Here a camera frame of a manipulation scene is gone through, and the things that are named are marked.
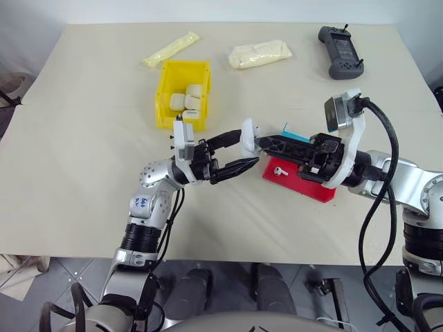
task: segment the white wall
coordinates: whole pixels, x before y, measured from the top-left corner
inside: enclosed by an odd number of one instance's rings
[[[146,21],[396,24],[426,81],[443,77],[442,0],[0,0],[0,72],[38,74],[66,23]]]

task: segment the red tray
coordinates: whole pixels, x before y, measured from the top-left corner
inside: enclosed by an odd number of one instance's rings
[[[283,174],[275,175],[274,169],[276,167],[284,169],[289,174],[287,176]],[[334,198],[336,189],[327,189],[322,187],[320,183],[303,180],[297,176],[297,169],[298,165],[295,163],[271,157],[263,173],[263,178],[300,192],[322,203],[329,202]]]

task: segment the white table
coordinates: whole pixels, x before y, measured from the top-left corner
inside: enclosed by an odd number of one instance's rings
[[[300,134],[326,132],[323,103],[359,87],[389,116],[400,154],[443,169],[443,118],[392,26],[352,26],[365,59],[355,80],[329,78],[317,40],[322,24],[104,24],[67,26],[0,143],[0,252],[111,257],[127,221],[138,173],[171,155],[170,134],[155,127],[161,69],[142,58],[192,30],[202,40],[175,59],[211,61],[210,138],[252,116],[264,133],[285,122]],[[229,47],[283,39],[294,57],[235,71]],[[360,150],[390,151],[366,113]],[[239,157],[220,151],[221,162]],[[371,200],[344,187],[322,204],[261,178],[268,158],[218,185],[188,186],[166,258],[358,264],[357,238]],[[403,225],[388,264],[401,264]],[[388,239],[388,208],[377,212],[365,250],[374,263]]]

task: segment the black controller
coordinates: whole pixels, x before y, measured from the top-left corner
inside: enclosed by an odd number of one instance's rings
[[[363,74],[363,59],[360,59],[352,45],[351,34],[343,29],[323,26],[318,39],[326,44],[331,58],[329,75],[335,80],[349,80]]]

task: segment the yellow plastic bin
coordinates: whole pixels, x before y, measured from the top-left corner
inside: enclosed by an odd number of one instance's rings
[[[172,93],[185,93],[189,84],[202,84],[200,119],[185,119],[195,131],[205,130],[208,117],[208,94],[210,93],[209,61],[163,61],[163,70],[155,96],[155,117],[158,128],[172,129],[172,122],[181,112],[172,111],[169,102]]]

